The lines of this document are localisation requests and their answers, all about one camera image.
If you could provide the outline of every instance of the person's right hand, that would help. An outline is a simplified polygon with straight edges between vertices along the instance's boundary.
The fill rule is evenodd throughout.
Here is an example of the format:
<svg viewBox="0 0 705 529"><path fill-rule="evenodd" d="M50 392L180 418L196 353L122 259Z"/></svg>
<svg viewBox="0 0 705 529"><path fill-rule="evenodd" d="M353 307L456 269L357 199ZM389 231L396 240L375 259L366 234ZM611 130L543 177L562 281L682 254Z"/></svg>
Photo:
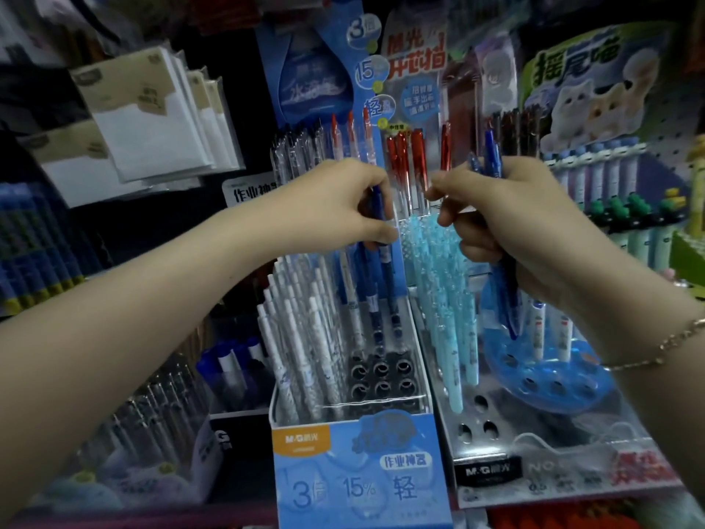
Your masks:
<svg viewBox="0 0 705 529"><path fill-rule="evenodd" d="M482 176L462 165L436 173L426 193L446 197L438 224L453 224L460 250L473 262L498 262L503 251L517 260L517 279L532 297L561 307L586 270L621 256L577 208L541 161L504 157L504 175ZM478 211L460 213L474 206Z"/></svg>

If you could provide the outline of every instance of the black label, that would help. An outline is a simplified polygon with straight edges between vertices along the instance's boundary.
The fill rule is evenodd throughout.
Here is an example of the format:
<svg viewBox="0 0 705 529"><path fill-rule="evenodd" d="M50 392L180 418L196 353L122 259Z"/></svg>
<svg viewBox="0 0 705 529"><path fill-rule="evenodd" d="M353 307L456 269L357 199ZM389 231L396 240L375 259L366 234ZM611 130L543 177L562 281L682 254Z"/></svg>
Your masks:
<svg viewBox="0 0 705 529"><path fill-rule="evenodd" d="M483 488L521 479L522 458L511 456L492 462L472 462L455 466L455 482L460 486Z"/></svg>

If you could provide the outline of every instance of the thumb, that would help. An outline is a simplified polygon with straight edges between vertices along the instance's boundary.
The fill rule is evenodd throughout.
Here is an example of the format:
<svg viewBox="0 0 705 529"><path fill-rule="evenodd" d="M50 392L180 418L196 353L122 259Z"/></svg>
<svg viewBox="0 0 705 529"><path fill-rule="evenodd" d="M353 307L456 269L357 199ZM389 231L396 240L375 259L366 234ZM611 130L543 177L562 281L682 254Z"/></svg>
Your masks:
<svg viewBox="0 0 705 529"><path fill-rule="evenodd" d="M399 237L399 231L393 226L379 219L362 218L362 238L363 241L375 241L380 243L394 243Z"/></svg>
<svg viewBox="0 0 705 529"><path fill-rule="evenodd" d="M433 195L440 195L437 198L448 197L465 206L474 206L479 210L486 206L489 190L497 182L496 178L482 176L469 168L461 165L448 171L441 171L431 180Z"/></svg>

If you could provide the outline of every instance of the orange label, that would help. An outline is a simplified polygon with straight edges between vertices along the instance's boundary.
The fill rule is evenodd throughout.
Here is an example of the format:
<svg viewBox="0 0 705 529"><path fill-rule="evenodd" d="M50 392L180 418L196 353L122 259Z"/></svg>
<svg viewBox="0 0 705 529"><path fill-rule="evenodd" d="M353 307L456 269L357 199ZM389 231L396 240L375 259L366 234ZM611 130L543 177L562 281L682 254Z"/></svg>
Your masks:
<svg viewBox="0 0 705 529"><path fill-rule="evenodd" d="M282 456L315 456L330 450L328 425L275 429L271 439L274 452Z"/></svg>

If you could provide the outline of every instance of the bracelet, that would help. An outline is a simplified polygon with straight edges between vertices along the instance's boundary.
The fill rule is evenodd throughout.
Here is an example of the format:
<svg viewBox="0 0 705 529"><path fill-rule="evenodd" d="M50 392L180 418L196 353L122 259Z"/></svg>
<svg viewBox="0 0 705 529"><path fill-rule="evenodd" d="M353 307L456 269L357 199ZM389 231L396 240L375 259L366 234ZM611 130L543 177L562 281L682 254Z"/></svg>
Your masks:
<svg viewBox="0 0 705 529"><path fill-rule="evenodd" d="M705 328L705 317L700 320L693 320L688 325L688 328L683 330L680 334L671 334L661 345L658 346L658 355L650 360L643 360L641 362L633 362L629 364L603 364L604 367L609 372L633 370L636 367L645 367L649 365L664 365L666 351L680 347L680 345L686 341L688 338L698 334L703 328Z"/></svg>

